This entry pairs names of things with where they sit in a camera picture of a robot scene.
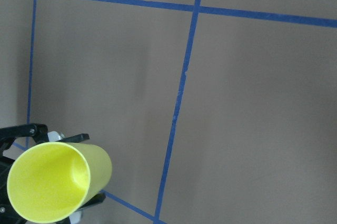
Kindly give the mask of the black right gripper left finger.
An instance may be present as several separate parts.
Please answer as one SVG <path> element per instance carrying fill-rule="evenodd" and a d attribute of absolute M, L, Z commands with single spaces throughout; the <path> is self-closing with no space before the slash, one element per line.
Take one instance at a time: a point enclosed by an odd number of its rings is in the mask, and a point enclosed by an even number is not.
<path fill-rule="evenodd" d="M 78 210 L 72 213 L 70 216 L 59 220 L 54 223 L 79 223 L 83 216 L 83 210 L 89 207 L 101 204 L 106 198 L 104 193 L 98 193 L 87 203 L 81 206 Z M 12 207 L 7 193 L 1 193 L 1 223 L 2 224 L 23 224 L 28 220 L 21 217 Z"/>

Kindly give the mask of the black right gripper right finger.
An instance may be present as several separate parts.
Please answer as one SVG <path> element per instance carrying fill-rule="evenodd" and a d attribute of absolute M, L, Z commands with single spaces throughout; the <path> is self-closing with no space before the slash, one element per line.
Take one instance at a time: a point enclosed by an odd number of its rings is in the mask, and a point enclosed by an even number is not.
<path fill-rule="evenodd" d="M 88 134 L 79 134 L 71 137 L 63 137 L 59 133 L 48 132 L 45 124 L 24 124 L 1 128 L 1 164 L 12 164 L 13 159 L 3 156 L 3 152 L 9 150 L 17 138 L 31 137 L 35 143 L 65 142 L 80 143 L 89 140 Z"/>

